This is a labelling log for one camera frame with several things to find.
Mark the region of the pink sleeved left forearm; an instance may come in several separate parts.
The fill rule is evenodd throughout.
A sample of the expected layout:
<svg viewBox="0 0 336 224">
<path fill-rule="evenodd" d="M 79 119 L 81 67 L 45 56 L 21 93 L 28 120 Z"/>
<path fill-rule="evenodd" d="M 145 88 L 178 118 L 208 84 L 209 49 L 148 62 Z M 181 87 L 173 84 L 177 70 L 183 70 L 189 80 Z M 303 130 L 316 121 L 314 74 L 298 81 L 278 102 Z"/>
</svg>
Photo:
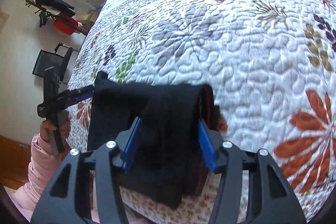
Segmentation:
<svg viewBox="0 0 336 224">
<path fill-rule="evenodd" d="M 51 177 L 62 162 L 62 156 L 54 156 L 50 143 L 39 134 L 31 142 L 31 159 L 28 165 L 28 182 L 18 188 L 10 198 L 28 221 Z"/>
</svg>

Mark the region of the person's left hand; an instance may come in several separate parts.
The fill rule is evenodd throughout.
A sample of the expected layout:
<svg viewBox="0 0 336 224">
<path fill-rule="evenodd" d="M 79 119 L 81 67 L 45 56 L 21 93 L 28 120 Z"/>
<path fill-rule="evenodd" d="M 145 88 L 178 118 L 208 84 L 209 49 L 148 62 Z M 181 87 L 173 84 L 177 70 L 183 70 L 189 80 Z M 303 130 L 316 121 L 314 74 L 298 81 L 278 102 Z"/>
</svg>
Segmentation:
<svg viewBox="0 0 336 224">
<path fill-rule="evenodd" d="M 51 121 L 45 120 L 40 125 L 39 136 L 43 141 L 49 143 L 50 142 L 49 131 L 55 131 L 56 129 L 58 128 Z M 63 139 L 67 139 L 70 135 L 70 129 L 71 129 L 71 116 L 69 115 L 66 118 L 65 122 L 60 126 L 59 129 L 60 136 Z"/>
</svg>

